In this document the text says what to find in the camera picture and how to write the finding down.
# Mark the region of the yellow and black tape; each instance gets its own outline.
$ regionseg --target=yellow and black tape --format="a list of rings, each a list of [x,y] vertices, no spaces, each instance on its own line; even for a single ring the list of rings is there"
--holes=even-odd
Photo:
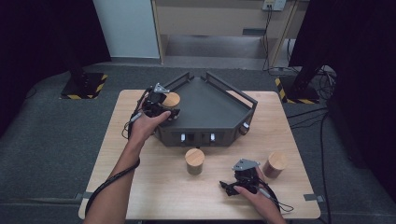
[[[61,99],[71,99],[71,100],[81,100],[81,99],[95,99],[100,91],[102,90],[103,86],[105,85],[106,79],[108,75],[103,75],[100,82],[98,83],[98,86],[96,88],[96,91],[93,92],[92,94],[66,94],[66,95],[61,95]]]
[[[277,90],[279,91],[280,99],[283,103],[307,105],[319,104],[318,99],[289,99],[279,78],[275,79],[275,84],[277,86]]]

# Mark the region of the gray floor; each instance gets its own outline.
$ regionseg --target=gray floor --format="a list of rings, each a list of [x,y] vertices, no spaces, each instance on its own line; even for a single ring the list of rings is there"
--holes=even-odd
[[[276,66],[287,66],[286,46],[285,43]],[[152,78],[148,75],[156,76],[161,82],[169,80],[173,76],[171,73],[181,74],[195,69],[194,73],[201,75],[210,68],[242,91],[276,91],[273,77],[262,71],[265,55],[259,38],[172,36],[169,47],[164,64],[153,59],[117,59],[112,63],[88,66],[89,72],[113,75],[94,101],[58,99],[58,89],[62,89],[68,74],[38,83],[35,97],[25,102],[21,115],[0,141],[0,199],[72,198],[74,193],[85,190],[118,92],[151,84]],[[275,69],[271,71],[273,76],[285,74]],[[241,74],[250,81],[239,81]],[[283,104],[287,116],[322,106]],[[89,113],[76,114],[76,111],[87,108]],[[312,116],[290,119],[290,125]],[[292,132],[314,192],[323,195],[319,126],[293,129]],[[396,223],[395,203],[369,170],[353,166],[330,119],[325,122],[323,136],[332,223]],[[326,204],[320,203],[319,207],[321,218],[327,220]],[[0,204],[0,223],[79,223],[77,210],[78,205],[75,204]],[[293,220],[293,223],[321,221]]]

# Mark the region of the black backdrop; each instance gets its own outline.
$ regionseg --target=black backdrop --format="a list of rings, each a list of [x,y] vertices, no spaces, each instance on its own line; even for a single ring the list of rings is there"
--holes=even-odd
[[[290,66],[320,57],[337,74],[328,102],[351,159],[370,168],[396,202],[396,2],[311,0]],[[318,38],[326,19],[337,13],[332,31]],[[327,48],[315,51],[312,43]]]
[[[54,39],[53,24],[69,43],[67,52]],[[110,56],[92,0],[1,1],[0,136],[37,81],[68,71],[70,62],[105,61]]]

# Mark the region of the black tripod base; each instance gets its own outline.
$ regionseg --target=black tripod base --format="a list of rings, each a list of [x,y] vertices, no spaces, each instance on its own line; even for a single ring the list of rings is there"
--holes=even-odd
[[[76,84],[73,77],[70,77],[64,90],[61,93],[61,99],[95,99],[105,84],[107,75],[103,73],[85,73],[86,85],[85,88],[81,88]]]
[[[279,77],[275,80],[283,103],[318,104],[319,96],[314,88],[308,86],[305,91],[296,93],[292,86],[295,77]]]

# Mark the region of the wooden block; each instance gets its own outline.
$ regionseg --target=wooden block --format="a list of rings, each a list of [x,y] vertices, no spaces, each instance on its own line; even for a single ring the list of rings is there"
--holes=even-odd
[[[180,96],[175,92],[166,93],[166,99],[163,101],[163,106],[174,108],[180,103]]]
[[[263,169],[264,174],[269,178],[277,178],[288,166],[288,159],[283,152],[272,152],[267,159]]]
[[[186,153],[187,171],[190,175],[198,175],[204,166],[205,154],[198,148],[192,148]]]

